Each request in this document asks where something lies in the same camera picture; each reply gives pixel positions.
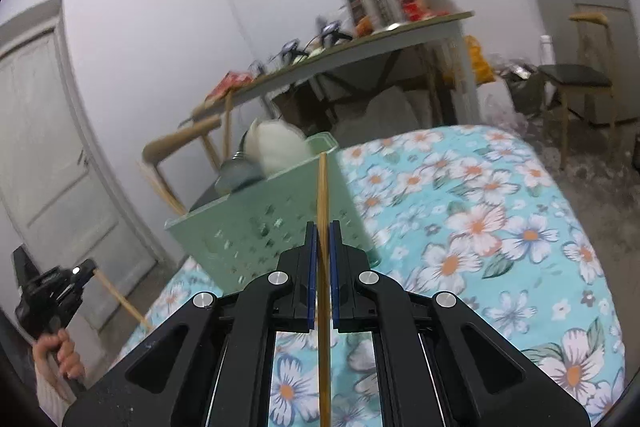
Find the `person's left hand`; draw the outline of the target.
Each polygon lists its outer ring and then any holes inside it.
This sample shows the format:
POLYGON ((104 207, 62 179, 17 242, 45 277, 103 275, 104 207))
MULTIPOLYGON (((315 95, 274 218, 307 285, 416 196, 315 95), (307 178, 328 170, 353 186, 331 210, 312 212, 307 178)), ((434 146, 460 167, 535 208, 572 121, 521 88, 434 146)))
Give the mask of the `person's left hand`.
POLYGON ((85 365, 66 329, 42 334, 32 345, 32 357, 38 373, 51 385, 60 377, 79 381, 86 375, 85 365))

